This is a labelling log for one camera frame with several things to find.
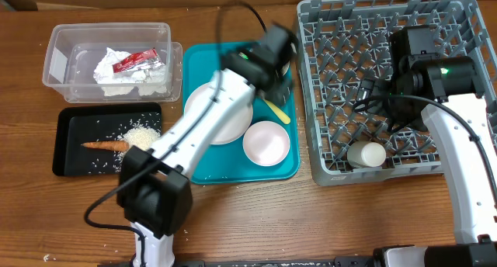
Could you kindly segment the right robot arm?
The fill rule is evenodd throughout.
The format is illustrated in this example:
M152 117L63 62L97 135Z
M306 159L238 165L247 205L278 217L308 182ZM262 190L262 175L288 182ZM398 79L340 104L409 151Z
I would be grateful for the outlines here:
M388 132L427 130L450 192L455 244L374 250L376 266L494 266L496 151L487 122L485 83L471 57L442 58L428 26L390 35L390 81L364 79L353 111L388 118Z

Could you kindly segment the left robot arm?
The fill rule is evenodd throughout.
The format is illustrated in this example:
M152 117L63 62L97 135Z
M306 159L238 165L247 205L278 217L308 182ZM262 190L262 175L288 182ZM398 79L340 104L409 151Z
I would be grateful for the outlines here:
M172 236L193 206L190 176L222 127L256 96L287 101L284 70L297 52L293 32L273 24L260 41L219 53L220 68L192 109L148 150L125 154L116 200L137 235L135 266L173 265Z

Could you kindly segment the white bowl with food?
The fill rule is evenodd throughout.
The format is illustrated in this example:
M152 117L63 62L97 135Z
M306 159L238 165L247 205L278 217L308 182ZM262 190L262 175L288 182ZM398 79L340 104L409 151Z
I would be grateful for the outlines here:
M290 62L288 61L281 69L281 75L284 76L290 69Z

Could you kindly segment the pile of white rice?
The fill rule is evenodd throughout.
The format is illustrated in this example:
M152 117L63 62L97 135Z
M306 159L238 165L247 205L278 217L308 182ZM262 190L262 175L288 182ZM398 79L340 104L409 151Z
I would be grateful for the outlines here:
M161 130L162 117L159 113L142 113L136 120L131 119L126 123L119 123L118 127L110 134L105 135L103 139L95 139L88 142L121 140L126 141L130 145L130 148L138 147L146 151L160 137ZM118 172L121 169L121 162L127 151L111 151L113 153L113 160L105 162L103 166L110 166Z

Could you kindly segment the white napkin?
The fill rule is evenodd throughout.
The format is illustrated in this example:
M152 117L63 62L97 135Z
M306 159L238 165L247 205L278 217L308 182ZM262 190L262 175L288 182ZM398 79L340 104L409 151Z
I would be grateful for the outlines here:
M106 48L106 54L96 65L93 78L102 87L104 96L127 95L134 88L138 88L140 96L152 95L154 93L169 93L171 83L166 78L166 64L157 57L148 58L141 62L138 68L135 65L124 72L115 73L113 65L124 61L132 56L126 51L116 51Z

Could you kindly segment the red foil wrapper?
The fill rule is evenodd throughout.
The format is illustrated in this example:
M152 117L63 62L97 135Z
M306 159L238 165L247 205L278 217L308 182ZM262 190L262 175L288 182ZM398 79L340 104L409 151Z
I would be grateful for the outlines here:
M114 73L160 68L164 63L155 48L131 54L113 65Z

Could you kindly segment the white plastic cup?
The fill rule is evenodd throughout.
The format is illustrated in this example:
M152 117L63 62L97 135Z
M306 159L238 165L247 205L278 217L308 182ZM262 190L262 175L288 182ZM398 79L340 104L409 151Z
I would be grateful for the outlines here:
M376 142L357 141L347 153L347 161L355 168L374 168L382 166L386 160L386 150Z

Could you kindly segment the orange carrot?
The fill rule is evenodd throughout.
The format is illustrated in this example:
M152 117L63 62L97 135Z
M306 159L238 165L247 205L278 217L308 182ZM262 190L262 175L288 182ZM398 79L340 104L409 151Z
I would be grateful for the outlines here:
M92 149L117 151L117 152L125 152L130 148L130 145L126 141L121 141L121 140L86 142L83 143L82 146Z

